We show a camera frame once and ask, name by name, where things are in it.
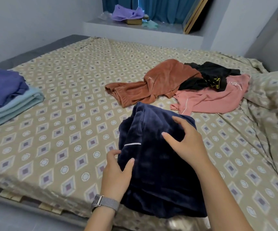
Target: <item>folded purple garment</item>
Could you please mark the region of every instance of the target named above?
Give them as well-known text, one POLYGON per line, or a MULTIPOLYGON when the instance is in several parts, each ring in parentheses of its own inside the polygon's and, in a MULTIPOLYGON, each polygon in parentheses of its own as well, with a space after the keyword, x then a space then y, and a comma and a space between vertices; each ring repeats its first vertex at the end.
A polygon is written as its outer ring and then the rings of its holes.
POLYGON ((116 5, 111 18, 116 21, 122 21, 124 19, 137 19, 143 18, 144 11, 138 7, 136 10, 127 9, 121 5, 116 5))
POLYGON ((24 77, 18 72, 0 69, 0 108, 28 89, 24 77))

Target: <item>blue curtain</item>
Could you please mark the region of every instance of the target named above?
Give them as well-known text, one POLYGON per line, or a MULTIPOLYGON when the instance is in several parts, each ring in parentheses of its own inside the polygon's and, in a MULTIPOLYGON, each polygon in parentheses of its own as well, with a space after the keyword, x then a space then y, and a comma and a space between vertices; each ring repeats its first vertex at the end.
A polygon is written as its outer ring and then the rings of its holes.
POLYGON ((132 7, 132 0, 103 0, 103 11, 108 11, 109 13, 112 13, 114 11, 114 7, 117 4, 128 9, 137 9, 138 7, 138 4, 135 8, 132 7))
POLYGON ((166 23, 183 23, 195 0, 139 0, 150 19, 166 23))

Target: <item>bed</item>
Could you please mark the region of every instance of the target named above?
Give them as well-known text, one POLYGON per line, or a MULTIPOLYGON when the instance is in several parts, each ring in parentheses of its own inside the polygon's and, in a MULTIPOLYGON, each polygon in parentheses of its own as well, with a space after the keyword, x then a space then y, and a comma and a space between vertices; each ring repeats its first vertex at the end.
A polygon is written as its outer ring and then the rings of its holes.
MULTIPOLYGON (((140 81, 169 58, 210 61, 252 76, 267 73, 254 59, 103 38, 84 39, 31 59, 13 70, 46 98, 0 126, 0 188, 89 217, 106 153, 117 149, 119 124, 133 108, 119 106, 104 86, 140 81)), ((170 109, 175 102, 163 96, 153 105, 170 109)), ((253 105, 243 99, 233 112, 192 117, 211 161, 254 230, 278 230, 278 174, 262 148, 266 135, 256 128, 253 105)), ((124 206, 114 225, 130 230, 208 229, 206 219, 158 219, 124 206)))

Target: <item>left hand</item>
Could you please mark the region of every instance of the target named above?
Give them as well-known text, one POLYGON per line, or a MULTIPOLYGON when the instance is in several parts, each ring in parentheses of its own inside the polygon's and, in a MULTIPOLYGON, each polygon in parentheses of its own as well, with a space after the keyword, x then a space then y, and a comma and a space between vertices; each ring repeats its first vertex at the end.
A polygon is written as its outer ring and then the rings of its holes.
POLYGON ((120 153, 120 150, 112 150, 107 153, 107 166, 103 171, 100 190, 100 195, 115 199, 118 202, 121 202, 129 186, 135 162, 134 158, 130 159, 124 171, 121 171, 118 162, 114 158, 115 155, 120 153))

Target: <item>orange velvet garment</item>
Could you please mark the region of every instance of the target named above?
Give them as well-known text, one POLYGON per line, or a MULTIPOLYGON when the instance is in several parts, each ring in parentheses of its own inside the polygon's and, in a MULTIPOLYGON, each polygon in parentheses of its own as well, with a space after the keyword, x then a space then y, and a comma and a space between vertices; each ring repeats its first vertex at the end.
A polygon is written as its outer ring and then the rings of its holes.
POLYGON ((202 78, 201 73, 175 59, 168 59, 149 70, 143 81, 113 82, 105 86, 122 107, 136 104, 138 101, 150 104, 158 96, 171 98, 180 84, 190 77, 202 78))

